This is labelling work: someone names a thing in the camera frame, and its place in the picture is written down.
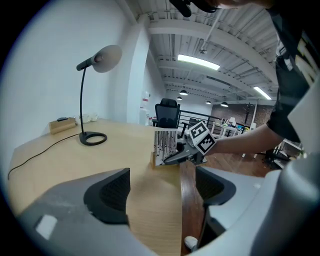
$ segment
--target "person's arm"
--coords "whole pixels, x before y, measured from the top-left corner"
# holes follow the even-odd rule
[[[218,139],[208,155],[216,153],[250,154],[273,149],[283,137],[272,131],[266,124],[257,129],[234,137]]]

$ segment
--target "background desk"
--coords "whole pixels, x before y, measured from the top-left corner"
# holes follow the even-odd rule
[[[180,255],[182,201],[179,166],[152,170],[155,127],[98,120],[84,124],[86,131],[107,134],[106,142],[85,146],[75,136],[12,171],[9,199],[13,212],[20,214],[52,186],[85,176],[130,168],[126,213],[132,233],[159,255]],[[80,127],[34,139],[14,151],[11,167],[48,148],[53,143],[79,133]]]

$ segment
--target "brick wall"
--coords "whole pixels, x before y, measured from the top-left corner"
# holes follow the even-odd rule
[[[257,127],[267,123],[273,108],[274,108],[273,106],[267,106],[267,105],[258,105],[256,107],[254,122],[256,123]],[[234,117],[237,123],[244,124],[246,119],[245,109],[247,109],[247,104],[229,104],[229,107],[213,105],[211,116],[217,117],[217,118],[223,118],[223,119],[229,119],[231,117]],[[250,108],[246,125],[251,124],[254,111],[255,111],[255,106],[253,105]]]

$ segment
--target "chair backrest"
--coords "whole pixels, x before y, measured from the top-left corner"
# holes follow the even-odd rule
[[[155,105],[156,119],[160,128],[178,128],[180,105],[174,99],[163,98]]]

